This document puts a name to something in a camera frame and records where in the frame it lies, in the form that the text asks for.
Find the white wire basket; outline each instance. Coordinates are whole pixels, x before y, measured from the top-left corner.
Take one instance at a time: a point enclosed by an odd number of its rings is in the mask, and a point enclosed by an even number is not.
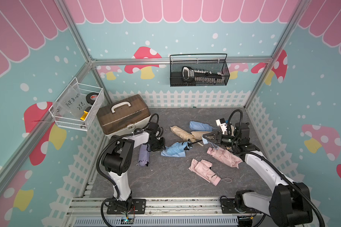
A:
[[[82,131],[88,131],[90,128],[94,118],[96,117],[96,114],[101,107],[102,103],[104,102],[105,96],[104,96],[104,90],[99,87],[86,85],[86,84],[80,84],[78,83],[77,78],[73,78],[73,80],[69,83],[74,89],[79,89],[81,92],[81,96],[86,99],[87,94],[96,92],[98,93],[98,97],[94,104],[92,105],[90,111],[88,112],[85,120],[79,120],[75,116],[73,116],[71,113],[66,113],[64,116],[58,116],[56,112],[59,112],[59,110],[55,110],[53,105],[49,108],[49,112],[52,115],[53,119],[55,120],[55,123],[58,127],[68,128],[68,129],[76,129],[76,130],[82,130]],[[56,99],[56,101],[60,100],[61,97],[65,95],[65,91],[67,89],[64,89],[64,91],[59,95],[59,97]]]

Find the vent grille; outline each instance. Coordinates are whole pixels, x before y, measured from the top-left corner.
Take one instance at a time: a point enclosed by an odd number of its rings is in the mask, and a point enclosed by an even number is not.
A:
[[[120,224],[121,217],[107,217],[110,225],[129,226]],[[210,226],[210,225],[237,225],[237,216],[175,216],[175,217],[135,217],[130,226]],[[101,217],[78,217],[74,227],[103,227],[106,226]]]

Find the toolbox handle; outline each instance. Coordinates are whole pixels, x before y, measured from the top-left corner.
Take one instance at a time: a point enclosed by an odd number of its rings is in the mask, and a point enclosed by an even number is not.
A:
[[[115,108],[118,108],[118,107],[121,107],[121,106],[124,106],[124,105],[128,105],[129,107],[131,107],[131,104],[130,104],[130,102],[120,102],[120,103],[118,103],[118,104],[116,104],[116,105],[113,105],[112,107],[111,107],[111,112],[115,112]]]

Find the wire basket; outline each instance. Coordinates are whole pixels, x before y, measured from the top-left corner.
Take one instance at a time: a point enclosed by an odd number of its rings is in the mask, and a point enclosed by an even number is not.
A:
[[[79,90],[81,91],[80,95],[84,97],[84,99],[86,99],[86,96],[89,93],[96,92],[99,94],[94,104],[92,105],[90,111],[88,112],[85,120],[79,120],[75,116],[73,116],[71,113],[66,113],[64,116],[59,116],[57,112],[61,111],[59,109],[60,107],[58,107],[55,110],[53,105],[49,108],[49,112],[52,115],[58,127],[87,131],[90,128],[94,118],[96,117],[96,114],[99,108],[104,102],[104,99],[105,99],[104,90],[99,87],[86,85],[86,84],[80,84],[78,83],[76,77],[69,83],[69,85],[71,85],[74,89],[79,88]],[[56,101],[58,101],[61,97],[65,95],[64,91],[60,94],[60,96],[56,99]]]
[[[227,54],[173,54],[170,61],[170,86],[226,86],[230,73]],[[194,78],[183,77],[183,67],[194,70]]]

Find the gray tabletop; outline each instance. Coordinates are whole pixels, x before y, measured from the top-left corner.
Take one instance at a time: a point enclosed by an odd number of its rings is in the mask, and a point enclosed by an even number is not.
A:
[[[227,120],[236,108],[152,108],[150,112],[159,114],[159,125],[163,127],[166,146],[182,140],[173,134],[170,127],[177,125],[191,132],[191,120],[216,126],[216,119]],[[243,122],[250,122],[245,109]],[[239,113],[231,119],[234,125],[239,121]],[[260,141],[252,125],[250,127],[250,142],[264,153]],[[260,176],[246,163],[239,164],[239,169],[231,168],[206,153],[210,145],[201,147],[195,144],[186,152],[185,158],[163,157],[160,152],[150,153],[150,165],[141,167],[138,163],[140,146],[133,151],[132,164],[127,171],[129,186],[133,197],[214,197],[226,195],[233,197],[237,190],[250,189],[262,195],[271,196],[271,191]],[[217,186],[208,183],[194,172],[188,170],[192,159],[202,159],[213,164],[212,170],[221,179],[230,178],[231,183],[220,181]],[[90,197],[112,197],[112,184],[99,174],[96,176]]]

